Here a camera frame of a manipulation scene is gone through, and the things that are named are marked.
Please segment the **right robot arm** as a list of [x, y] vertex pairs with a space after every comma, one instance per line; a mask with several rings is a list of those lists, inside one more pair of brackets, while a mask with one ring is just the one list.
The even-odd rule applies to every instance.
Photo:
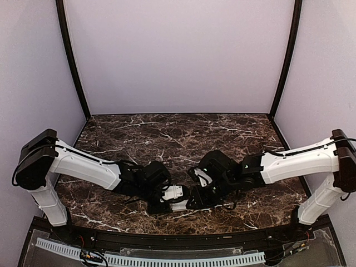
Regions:
[[313, 145], [281, 152], [248, 155], [240, 163], [220, 150], [208, 152], [189, 170], [194, 181], [187, 209], [201, 210], [223, 203], [233, 191], [248, 191], [291, 177], [327, 173], [324, 182], [296, 210], [297, 217], [284, 228], [284, 237], [296, 241], [305, 225], [317, 218], [346, 193], [355, 192], [354, 139], [341, 129]]

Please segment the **white remote control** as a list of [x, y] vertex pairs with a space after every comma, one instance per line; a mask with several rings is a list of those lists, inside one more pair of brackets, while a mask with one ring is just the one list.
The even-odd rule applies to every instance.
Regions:
[[186, 204], [187, 204], [186, 201], [172, 203], [170, 204], [170, 208], [173, 212], [185, 211], [187, 210]]

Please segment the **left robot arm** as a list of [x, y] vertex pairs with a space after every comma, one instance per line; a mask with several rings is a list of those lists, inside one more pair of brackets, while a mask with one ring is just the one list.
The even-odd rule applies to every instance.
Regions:
[[138, 197], [153, 206], [175, 200], [182, 193], [171, 184], [170, 173], [158, 161], [147, 166], [126, 160], [106, 161], [74, 149], [59, 140], [55, 130], [46, 129], [22, 147], [12, 185], [32, 195], [50, 224], [57, 227], [57, 234], [67, 243], [75, 242], [78, 229], [69, 223], [68, 212], [47, 177], [50, 172]]

